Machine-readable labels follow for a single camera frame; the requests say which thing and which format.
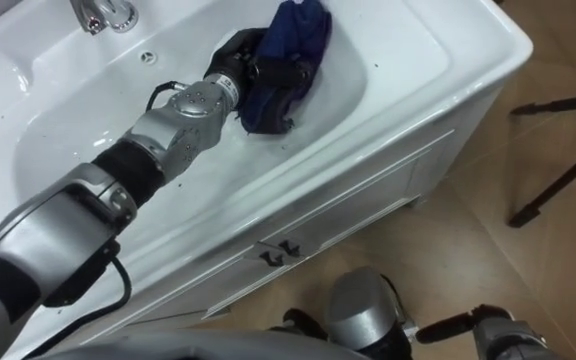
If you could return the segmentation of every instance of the faucet handle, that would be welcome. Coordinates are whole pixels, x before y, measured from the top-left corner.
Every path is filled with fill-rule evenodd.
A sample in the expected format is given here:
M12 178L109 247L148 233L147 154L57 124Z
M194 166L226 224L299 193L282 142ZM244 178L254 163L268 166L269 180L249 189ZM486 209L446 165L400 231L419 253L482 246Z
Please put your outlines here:
M126 0L95 0L95 4L105 24L115 32L126 32L137 24L137 9Z

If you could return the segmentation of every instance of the camera tripod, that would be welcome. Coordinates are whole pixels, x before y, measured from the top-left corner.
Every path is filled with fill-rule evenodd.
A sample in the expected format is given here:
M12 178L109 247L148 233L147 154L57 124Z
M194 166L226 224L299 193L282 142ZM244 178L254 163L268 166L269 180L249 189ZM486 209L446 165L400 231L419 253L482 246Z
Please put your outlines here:
M550 102L548 104L526 104L519 106L510 112L511 115L534 115L543 112L562 112L576 110L576 97ZM518 213L513 215L508 221L508 225L513 228L520 228L534 218L539 216L541 208L550 199L576 179L576 164L574 164L561 177L555 180L533 201L524 206Z

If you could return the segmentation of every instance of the cabinet handle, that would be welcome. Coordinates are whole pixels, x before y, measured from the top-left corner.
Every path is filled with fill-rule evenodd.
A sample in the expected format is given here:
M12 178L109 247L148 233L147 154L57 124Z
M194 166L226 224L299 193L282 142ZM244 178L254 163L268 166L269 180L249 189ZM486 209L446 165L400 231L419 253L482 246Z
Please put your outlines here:
M295 245L293 247L290 246L290 241L284 240L279 243L279 247L282 248L286 254L292 257L300 257L301 252L299 251L299 245Z
M261 255L259 255L259 257L264 259L266 261L266 264L268 264L268 266L270 266L270 267L284 266L283 255L277 255L273 259L272 256L270 255L270 252L266 251L266 252L262 253Z

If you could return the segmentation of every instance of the blue cloth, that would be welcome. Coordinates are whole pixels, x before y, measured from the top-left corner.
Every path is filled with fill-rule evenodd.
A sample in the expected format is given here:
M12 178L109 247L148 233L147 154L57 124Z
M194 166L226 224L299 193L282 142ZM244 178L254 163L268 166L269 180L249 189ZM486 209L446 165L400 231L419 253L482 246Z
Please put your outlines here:
M254 85L239 110L242 125L250 133L285 134L292 121L284 119L290 104L301 100L312 86L332 30L332 16L319 0L291 0L279 9L257 47L256 56L307 62L310 80L300 88Z

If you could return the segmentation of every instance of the chrome faucet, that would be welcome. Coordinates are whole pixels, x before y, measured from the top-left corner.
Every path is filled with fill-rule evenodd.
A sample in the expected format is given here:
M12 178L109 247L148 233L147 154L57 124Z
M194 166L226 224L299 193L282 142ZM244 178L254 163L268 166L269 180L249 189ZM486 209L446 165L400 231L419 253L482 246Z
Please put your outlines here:
M123 33L137 24L139 14L126 0L70 0L84 31L96 35L106 27Z

